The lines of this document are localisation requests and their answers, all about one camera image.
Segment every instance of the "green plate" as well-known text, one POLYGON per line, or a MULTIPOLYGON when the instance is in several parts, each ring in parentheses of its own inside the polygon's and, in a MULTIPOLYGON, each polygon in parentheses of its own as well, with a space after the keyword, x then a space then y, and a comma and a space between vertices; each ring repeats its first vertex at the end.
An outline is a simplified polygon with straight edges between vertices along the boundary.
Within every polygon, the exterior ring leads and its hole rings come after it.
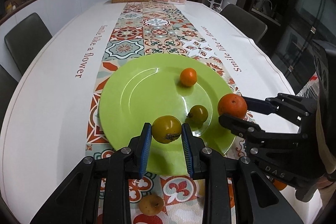
MULTIPOLYGON (((192 128, 206 146, 225 154, 235 136, 218 122, 217 103, 231 93, 227 83, 211 68, 189 57, 176 54, 151 54, 127 62, 105 84, 99 102, 103 131, 116 150, 127 146, 141 133, 143 124, 172 115, 185 122, 194 105, 209 112, 201 128, 192 128), (197 83, 181 86, 179 77, 185 68, 194 68, 197 83)), ((160 175, 186 175, 181 138, 169 144, 152 139, 147 171, 160 175)))

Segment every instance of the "table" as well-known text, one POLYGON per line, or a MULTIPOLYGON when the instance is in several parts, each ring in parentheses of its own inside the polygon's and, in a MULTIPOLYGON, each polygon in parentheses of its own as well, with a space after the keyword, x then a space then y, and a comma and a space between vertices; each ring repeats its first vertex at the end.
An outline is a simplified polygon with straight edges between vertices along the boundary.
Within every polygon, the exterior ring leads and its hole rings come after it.
MULTIPOLYGON (((244 96, 264 99, 279 92, 293 94, 253 40, 224 17, 200 3, 177 8, 152 2, 98 3, 64 26, 34 59, 13 95, 0 135, 0 190, 22 224, 30 222, 85 155, 98 159, 113 153, 99 127, 97 101, 108 77, 129 57, 184 54, 210 66, 244 96), (131 27, 125 30, 125 24, 131 27)), ((297 132, 296 126, 276 115, 249 113, 247 118, 269 132, 297 132)), ((228 156, 242 155, 243 140, 237 138, 228 156)), ((169 204, 160 213, 163 222, 200 221, 202 185, 188 178, 147 174, 146 180, 130 182, 131 201, 136 202, 141 193, 160 191, 160 187, 162 191, 168 181, 177 185, 176 191, 190 186, 191 194, 185 200, 178 192, 163 190, 169 204)), ((291 187, 283 194, 305 223, 320 207, 318 193, 309 203, 295 200, 291 187)), ((137 207, 131 207, 136 222, 144 222, 137 207)))

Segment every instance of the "faucet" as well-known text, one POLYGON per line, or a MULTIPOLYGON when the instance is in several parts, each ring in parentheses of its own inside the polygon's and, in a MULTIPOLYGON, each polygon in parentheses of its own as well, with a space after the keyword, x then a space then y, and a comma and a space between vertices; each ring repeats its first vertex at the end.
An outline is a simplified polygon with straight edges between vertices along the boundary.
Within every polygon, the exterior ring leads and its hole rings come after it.
POLYGON ((263 6, 264 6, 265 1, 269 1, 269 3, 271 3, 271 10, 273 10, 272 2, 271 2, 270 0, 264 0, 264 1, 262 2, 261 7, 260 7, 260 11, 261 11, 261 9, 263 10, 263 6))

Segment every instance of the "plastic bag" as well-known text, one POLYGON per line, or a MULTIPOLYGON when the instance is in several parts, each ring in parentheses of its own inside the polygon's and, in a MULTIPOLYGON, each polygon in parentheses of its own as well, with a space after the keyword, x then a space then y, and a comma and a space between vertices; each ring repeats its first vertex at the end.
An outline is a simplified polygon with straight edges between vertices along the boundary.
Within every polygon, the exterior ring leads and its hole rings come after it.
POLYGON ((297 96, 318 99, 320 93, 319 78, 317 74, 310 78, 308 83, 302 88, 302 90, 297 94, 297 96))

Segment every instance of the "glass door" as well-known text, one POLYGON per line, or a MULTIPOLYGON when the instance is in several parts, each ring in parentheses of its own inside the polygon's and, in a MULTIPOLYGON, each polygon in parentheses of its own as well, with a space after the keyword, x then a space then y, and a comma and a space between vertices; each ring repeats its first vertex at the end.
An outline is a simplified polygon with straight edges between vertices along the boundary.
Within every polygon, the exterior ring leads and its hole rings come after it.
POLYGON ((334 0, 297 0, 281 37, 273 63, 282 71, 297 94, 315 72, 311 41, 335 41, 334 0))

